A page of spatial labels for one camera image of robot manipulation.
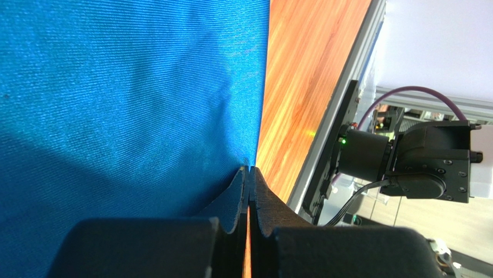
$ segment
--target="blue fabric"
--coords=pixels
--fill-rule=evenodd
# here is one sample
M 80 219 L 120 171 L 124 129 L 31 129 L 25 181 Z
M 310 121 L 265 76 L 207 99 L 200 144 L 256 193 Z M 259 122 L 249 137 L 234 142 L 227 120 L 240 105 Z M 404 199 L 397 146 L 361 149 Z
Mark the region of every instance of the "blue fabric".
M 0 276 L 90 217 L 193 215 L 254 164 L 268 0 L 0 3 Z

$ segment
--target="wood grain surface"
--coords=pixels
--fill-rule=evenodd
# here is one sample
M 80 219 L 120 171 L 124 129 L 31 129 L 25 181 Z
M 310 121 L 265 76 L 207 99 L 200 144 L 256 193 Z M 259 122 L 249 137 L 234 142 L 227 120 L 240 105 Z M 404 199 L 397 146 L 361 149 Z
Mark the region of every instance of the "wood grain surface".
M 370 0 L 272 0 L 256 166 L 284 202 L 322 120 Z M 244 277 L 251 277 L 247 239 Z

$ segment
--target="purple cable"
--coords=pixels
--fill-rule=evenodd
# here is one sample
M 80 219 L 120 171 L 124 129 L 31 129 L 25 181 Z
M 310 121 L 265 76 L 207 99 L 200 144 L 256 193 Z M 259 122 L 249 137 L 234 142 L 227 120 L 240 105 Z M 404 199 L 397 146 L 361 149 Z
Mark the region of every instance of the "purple cable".
M 466 118 L 466 116 L 464 115 L 464 113 L 462 113 L 462 111 L 457 107 L 457 105 L 455 105 L 448 97 L 442 95 L 441 93 L 433 90 L 433 89 L 430 89 L 430 88 L 426 88 L 426 87 L 420 87 L 420 86 L 406 86 L 406 87 L 400 87 L 400 88 L 397 88 L 397 89 L 393 89 L 387 93 L 385 93 L 383 96 L 379 97 L 378 100 L 376 100 L 371 106 L 370 108 L 368 108 L 368 110 L 365 112 L 365 114 L 363 115 L 363 118 L 361 118 L 361 122 L 359 122 L 358 124 L 358 130 L 361 130 L 364 122 L 366 121 L 366 119 L 370 116 L 371 113 L 373 113 L 373 111 L 375 110 L 375 108 L 377 108 L 377 105 L 379 103 L 381 103 L 384 99 L 388 98 L 389 96 L 393 95 L 393 94 L 396 94 L 396 93 L 401 93 L 401 92 L 405 92 L 405 91 L 418 91 L 418 92 L 422 92 L 422 93 L 427 93 L 427 94 L 431 94 L 432 96 L 438 98 L 439 100 L 441 100 L 443 103 L 445 103 L 451 110 L 452 112 L 455 114 L 455 116 L 457 116 L 457 118 L 459 120 L 468 120 Z M 337 180 L 341 177 L 341 173 L 337 173 L 334 178 L 332 179 L 332 182 L 331 184 L 334 184 L 337 182 Z

